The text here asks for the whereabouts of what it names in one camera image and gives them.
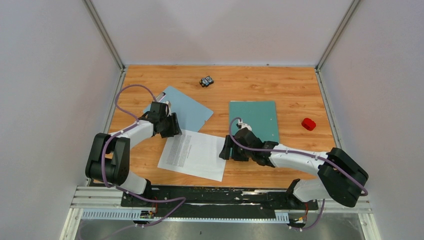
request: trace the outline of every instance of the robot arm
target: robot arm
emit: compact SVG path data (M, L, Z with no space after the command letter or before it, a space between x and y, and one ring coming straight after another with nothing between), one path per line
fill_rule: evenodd
M322 159L329 160L349 174L362 186L368 174L342 149L333 148L330 152L312 152L287 147L274 141L262 142L252 128L239 121L240 129L233 138L229 135L219 157L225 160L248 161L251 158L261 166L291 168L317 176L312 180L294 180L287 189L287 200L292 205L301 205L310 200L332 198L338 203L354 207L361 195L361 188Z
M138 118L139 121L130 125L130 130L123 131L115 137L107 146L106 154L113 153L112 158L105 158L105 173L108 183L119 186L122 189L135 194L148 197L150 194L150 181L139 177L130 171L130 150L145 139L160 134L162 138L181 135L177 115L171 113L171 103L168 101L152 102L150 111ZM103 181L102 178L102 151L106 141L116 134L98 133L94 137L91 151L85 167L85 175L88 178Z

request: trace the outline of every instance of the wooden table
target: wooden table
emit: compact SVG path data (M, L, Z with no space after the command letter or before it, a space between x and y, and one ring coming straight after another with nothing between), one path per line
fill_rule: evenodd
M202 88L199 80L205 76L211 76L214 84ZM131 65L123 86L130 84L143 84L155 95L173 86L211 109L213 115L200 133L219 137L228 134L230 101L275 101L282 144L309 151L330 151L335 146L312 67ZM118 104L141 116L151 101L146 90L132 87L121 94ZM301 126L304 118L316 122L313 131ZM132 117L116 110L110 132L133 122ZM287 188L293 179L314 178L294 169L233 160L227 161L222 182L169 171L157 168L165 142L156 135L135 146L130 154L130 169L156 185Z

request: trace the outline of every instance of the metal floor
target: metal floor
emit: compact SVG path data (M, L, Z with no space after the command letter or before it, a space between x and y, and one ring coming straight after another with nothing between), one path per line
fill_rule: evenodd
M308 214L309 224L317 214ZM83 240L99 240L114 231L133 225L127 220L85 220L81 228ZM278 223L221 223L164 221L158 225L130 228L109 240L365 240L358 214L325 213L315 228L296 232Z

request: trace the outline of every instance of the cable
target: cable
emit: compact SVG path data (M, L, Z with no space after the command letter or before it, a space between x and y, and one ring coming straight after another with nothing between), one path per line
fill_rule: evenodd
M242 149L246 149L249 151L255 151L255 152L277 152L277 153L289 153L289 154L299 154L299 155L303 155L303 156L307 156L307 157L311 157L311 158L315 158L316 156L314 154L310 154L307 152L303 152L303 151L297 151L297 150L280 150L280 149L261 149L261 148L251 148L251 147L247 147L247 146L243 146L241 145L236 139L234 139L233 134L231 133L231 126L233 125L235 120L240 120L242 121L242 119L240 117L235 117L233 120L231 120L231 122L229 123L229 128L228 128L228 132L229 132L229 137L231 138L231 140L240 148ZM330 164L333 168L336 168L340 173L342 173L345 177L347 177L349 180L351 180L356 186L358 186L363 193L361 193L361 196L367 196L368 195L368 191L367 189L365 189L364 186L362 186L357 180L355 180L353 177L351 177L346 171L344 171L343 169L341 169L339 166L337 166L334 162L322 157L322 156L318 156L318 159ZM318 223L318 221L320 220L321 216L323 215L323 211L324 211L324 204L325 204L326 200L323 199L322 200L322 206L321 206L321 211L319 212L318 217L316 218L315 222L308 226L308 227L304 227L304 228L297 228L297 227L293 227L296 230L302 231L302 230L308 230L311 229L313 227L315 227L315 225Z
M303 230L309 230L309 229L311 229L311 228L313 228L313 227L315 227L316 225L317 225L317 223L320 221L320 219L321 219L321 217L323 216L323 212L324 212L324 204L326 203L326 200L325 199L323 199L322 200L322 205L321 205L321 210L319 211L319 214L318 214L318 216L316 217L316 220L310 225L310 226L307 226L307 227L293 227L293 226L290 226L288 229L290 229L290 228L292 228L292 229L294 229L294 230L297 230L297 231L300 231L300 232L302 232Z
M308 211L309 211L307 202L305 202L305 207L306 207L305 215L300 217L299 219L305 219L305 221L306 221L308 219Z
M117 108L117 109L119 109L119 110L121 110L122 112L124 112L124 113L126 113L126 114L130 115L131 117L133 117L133 118L135 119L135 121L138 123L138 122L139 122L139 118L138 118L136 115L134 115L134 114L133 114L132 112L130 112L130 111L127 111L127 110L123 109L122 107L120 107L120 106L118 105L118 99L119 99L119 97L120 97L121 93L122 93L125 89L129 89L129 88L132 88L132 87L142 87L142 88L146 89L146 90L148 91L148 93L150 93L151 97L153 98L153 102L156 102L156 97L155 97L155 95L153 94L153 92L152 92L150 89L148 89L146 86L141 85L141 84L131 84L131 85L128 85L128 86L126 86L126 87L122 88L122 89L121 89L121 90L120 90L120 91L116 94L116 97L115 97L115 106L116 106L116 108Z
M156 202L156 208L154 209L154 214L158 214L158 203Z
M276 153L289 153L289 154L299 154L299 155L303 155L303 156L307 156L307 157L311 157L311 158L315 158L316 156L314 154L311 153L307 153L307 152L303 152L303 151L297 151L297 150L282 150L282 149L262 149L262 148L251 148L251 147L247 147L247 146L243 146L241 145L236 139L234 139L233 134L231 133L231 126L233 125L235 120L240 120L242 121L242 119L240 117L235 117L233 120L231 120L231 122L229 123L229 137L231 138L231 140L240 148L242 149L246 149L249 151L255 151L255 152L276 152ZM356 179L354 179L353 177L351 177L346 171L344 171L343 169L341 169L339 166L337 166L334 162L328 160L327 158L324 158L322 156L318 156L318 159L330 164L333 168L337 169L340 173L342 173L346 178L348 178L350 181L352 181L356 186L358 186L363 193L361 193L361 196L367 196L368 195L368 191L367 189L365 189L364 186L362 186Z
M114 139L114 138L116 138L117 136L119 136L119 135L121 135L121 134L123 134L123 133L125 133L125 132L127 132L127 131L129 131L129 130L131 130L131 129L133 129L133 128L135 128L136 126L138 126L138 122L139 122L139 119L138 119L138 117L137 117L136 115L134 115L133 113L131 113L131 112L129 112L129 111L127 111L127 110L125 110L125 109L121 108L121 107L118 105L118 99L119 99L119 97L120 97L121 93L122 93L125 89L131 88L131 87L142 87L142 88L146 89L146 90L150 93L150 95L152 96L153 101L154 101L154 102L156 102L156 98L155 98L155 95L153 94L153 92L152 92L150 89L148 89L146 86L141 85L141 84L131 84L131 85L128 85L128 86L126 86L126 87L122 88L122 89L121 89L121 90L120 90L120 91L116 94L115 101L114 101L116 108L118 108L118 109L119 109L119 110L121 110L122 112L124 112L124 113L126 113L126 114L128 114L128 115L132 116L133 118L135 118L135 123L134 123L134 124L132 124L132 125L130 125L130 126L128 126L128 127L126 127L126 128L124 128L123 130L118 131L117 133L113 134L113 135L112 135L112 136L110 136L110 137L109 137L109 139L108 139L108 140L104 143L103 149L102 149L102 151L101 151L101 178L102 178L102 180L103 180L104 185L105 185L107 188L111 188L111 187L113 187L113 185L110 185L110 184L108 183L107 178L106 178L106 169L105 169L105 155L106 155L106 150L108 149L108 146L109 146L109 144L111 143L112 139ZM123 189L123 188L121 188L121 187L119 187L119 186L115 186L115 187L116 187L116 189L121 190L122 192L125 192L125 193L130 194L130 195L132 195L132 196L134 196L134 197L136 197L136 198L138 198L138 199L140 199L140 200L143 200L143 201L146 201L146 202L150 202L150 203L170 203L170 202L175 202L175 201L181 201L181 202L180 202L180 203L179 203L176 207L174 207L171 211L169 211L169 212L168 212L165 216L163 216L163 217L162 217L162 218L160 218L159 220L154 221L154 222L152 222L152 223L150 223L150 222L149 222L148 224L136 224L136 225L135 225L135 227L140 226L140 227L144 228L144 227L150 227L150 226L154 226L154 225L156 225L156 224L161 223L164 219L166 219L167 217L169 217L169 215L171 215L173 212L175 212L175 210L177 210L177 209L178 209L181 205L183 205L183 203L186 201L186 198L185 198L185 197L183 197L183 196L182 196L182 197L176 197L176 198L173 198L173 199L167 199L167 200L152 200L152 199L144 198L144 197L142 197L142 196L140 196L140 195L138 195L138 194L136 194L136 193L134 193L134 192L127 191L127 190L125 190L125 189ZM119 233L119 232L121 232L121 231L124 231L124 230L126 230L126 229L129 229L129 228L131 228L131 227L134 227L134 225L125 226L125 227L123 227L123 228L121 228L121 229L118 229L117 231L115 231L115 232L113 232L112 234L110 234L110 235L108 235L108 236L106 236L106 237L102 238L101 240L108 239L108 238L110 238L110 237L112 237L112 236L116 235L117 233ZM79 238L80 240L82 240L82 238L81 238L81 233L80 233L80 232L78 233L78 238Z

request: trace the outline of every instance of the white paper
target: white paper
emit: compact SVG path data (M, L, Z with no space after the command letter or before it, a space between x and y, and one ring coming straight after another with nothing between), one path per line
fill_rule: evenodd
M158 168L222 182L226 160L219 158L225 138L181 130L166 140Z

